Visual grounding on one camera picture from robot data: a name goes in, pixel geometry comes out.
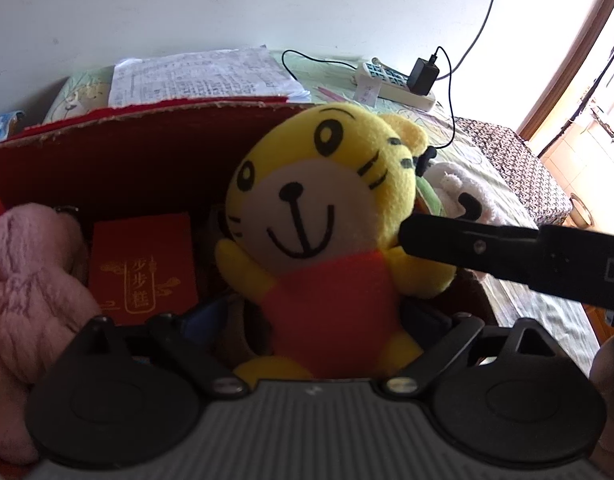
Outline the person's right hand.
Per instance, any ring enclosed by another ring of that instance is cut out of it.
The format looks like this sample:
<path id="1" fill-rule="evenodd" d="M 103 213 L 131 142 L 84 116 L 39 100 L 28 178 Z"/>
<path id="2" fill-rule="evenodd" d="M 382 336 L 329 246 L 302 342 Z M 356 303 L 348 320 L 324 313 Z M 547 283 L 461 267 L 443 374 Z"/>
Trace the person's right hand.
<path id="1" fill-rule="evenodd" d="M 614 336 L 596 354 L 589 376 L 606 402 L 607 420 L 591 460 L 607 477 L 614 479 Z"/>

